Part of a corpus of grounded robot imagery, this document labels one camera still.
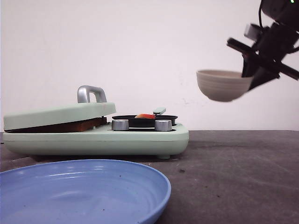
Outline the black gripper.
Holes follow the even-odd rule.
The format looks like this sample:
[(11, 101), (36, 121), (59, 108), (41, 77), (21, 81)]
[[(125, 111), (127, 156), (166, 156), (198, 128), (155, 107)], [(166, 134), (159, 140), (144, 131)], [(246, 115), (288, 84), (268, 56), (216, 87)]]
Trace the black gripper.
[(251, 47), (234, 38), (227, 40), (227, 46), (242, 54), (242, 77), (252, 78), (248, 91), (280, 78), (280, 73), (299, 79), (297, 70), (282, 63), (287, 54), (296, 51), (294, 44), (298, 40), (297, 31), (276, 22), (270, 27), (264, 27), (261, 38)]

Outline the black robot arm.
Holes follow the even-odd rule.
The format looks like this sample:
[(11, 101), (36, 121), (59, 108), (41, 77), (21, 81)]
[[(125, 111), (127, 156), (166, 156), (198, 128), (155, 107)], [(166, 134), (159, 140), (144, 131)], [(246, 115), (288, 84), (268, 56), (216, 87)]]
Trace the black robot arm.
[(252, 78), (249, 89), (279, 78), (280, 73), (298, 80), (299, 72), (282, 63), (286, 55), (299, 50), (294, 46), (299, 39), (298, 1), (263, 0), (258, 13), (265, 14), (274, 22), (269, 27), (261, 23), (246, 27), (245, 37), (254, 41), (251, 47), (234, 38), (227, 40), (229, 47), (242, 54), (242, 77)]

